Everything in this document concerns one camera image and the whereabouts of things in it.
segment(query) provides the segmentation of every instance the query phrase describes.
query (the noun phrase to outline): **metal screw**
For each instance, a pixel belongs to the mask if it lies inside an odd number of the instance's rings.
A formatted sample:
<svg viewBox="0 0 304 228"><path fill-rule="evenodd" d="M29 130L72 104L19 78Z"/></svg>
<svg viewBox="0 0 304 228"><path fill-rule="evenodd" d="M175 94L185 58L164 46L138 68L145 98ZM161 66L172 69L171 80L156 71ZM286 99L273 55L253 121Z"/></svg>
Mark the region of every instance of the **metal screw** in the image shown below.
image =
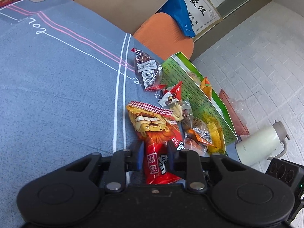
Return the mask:
<svg viewBox="0 0 304 228"><path fill-rule="evenodd" d="M190 183L190 188L195 189L195 190L202 190L205 187L205 184L201 182L193 182Z"/></svg>
<svg viewBox="0 0 304 228"><path fill-rule="evenodd" d="M153 194L159 194L159 190L153 189L153 190L152 190L152 193L153 193Z"/></svg>
<svg viewBox="0 0 304 228"><path fill-rule="evenodd" d="M121 188L121 184L117 182L111 182L108 183L106 187L109 190L119 190Z"/></svg>

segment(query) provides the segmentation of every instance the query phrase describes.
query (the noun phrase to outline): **blue tablecloth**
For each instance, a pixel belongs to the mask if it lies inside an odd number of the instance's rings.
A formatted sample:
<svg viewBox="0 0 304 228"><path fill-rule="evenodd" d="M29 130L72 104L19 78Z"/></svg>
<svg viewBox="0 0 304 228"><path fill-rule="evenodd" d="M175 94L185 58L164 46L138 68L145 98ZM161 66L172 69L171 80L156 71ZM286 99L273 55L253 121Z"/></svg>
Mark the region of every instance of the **blue tablecloth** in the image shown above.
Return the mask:
<svg viewBox="0 0 304 228"><path fill-rule="evenodd" d="M157 95L138 84L131 49L162 60L71 0L0 8L0 28L0 227L17 228L27 182L136 139L125 104Z"/></svg>

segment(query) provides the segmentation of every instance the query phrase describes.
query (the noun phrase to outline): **thermos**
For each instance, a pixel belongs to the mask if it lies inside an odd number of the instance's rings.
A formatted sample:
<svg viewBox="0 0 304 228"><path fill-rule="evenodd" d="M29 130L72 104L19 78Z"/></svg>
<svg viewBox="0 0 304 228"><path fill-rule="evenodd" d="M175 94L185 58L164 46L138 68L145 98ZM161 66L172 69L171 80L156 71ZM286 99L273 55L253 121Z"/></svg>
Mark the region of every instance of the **thermos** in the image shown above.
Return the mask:
<svg viewBox="0 0 304 228"><path fill-rule="evenodd" d="M268 160L282 157L287 150L285 138L289 139L284 125L275 121L273 125L236 144L235 148L241 163L250 166L269 156L281 143L284 145L283 151L275 157L269 157Z"/></svg>

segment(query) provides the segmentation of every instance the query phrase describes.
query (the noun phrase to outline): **orange chair backrest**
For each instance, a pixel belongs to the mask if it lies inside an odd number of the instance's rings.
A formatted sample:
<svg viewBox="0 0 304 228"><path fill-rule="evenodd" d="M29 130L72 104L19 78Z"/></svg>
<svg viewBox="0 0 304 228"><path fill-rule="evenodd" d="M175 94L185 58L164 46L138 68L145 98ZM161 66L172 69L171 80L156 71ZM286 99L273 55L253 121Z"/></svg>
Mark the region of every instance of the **orange chair backrest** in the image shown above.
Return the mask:
<svg viewBox="0 0 304 228"><path fill-rule="evenodd" d="M193 53L193 40L166 13L151 16L133 36L163 60L179 51L190 59Z"/></svg>

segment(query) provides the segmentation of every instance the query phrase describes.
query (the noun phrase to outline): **open box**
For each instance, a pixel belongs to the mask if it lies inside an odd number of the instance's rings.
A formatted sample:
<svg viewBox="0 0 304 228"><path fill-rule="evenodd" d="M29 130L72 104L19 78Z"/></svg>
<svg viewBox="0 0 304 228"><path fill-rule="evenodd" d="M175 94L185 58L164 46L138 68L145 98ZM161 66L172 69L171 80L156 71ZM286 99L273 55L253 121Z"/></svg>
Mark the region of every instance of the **open box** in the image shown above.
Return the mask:
<svg viewBox="0 0 304 228"><path fill-rule="evenodd" d="M219 121L224 132L226 145L235 142L237 135L226 106L214 90L212 91L212 99L210 101L204 92L195 84L186 71L195 73L201 81L204 77L184 54L178 52L170 56L164 61L162 67L165 73L165 77L162 80L163 83L168 84L168 86L174 86L179 81L183 81L181 97L183 100L189 98L193 115L202 119L203 112L207 112Z"/></svg>

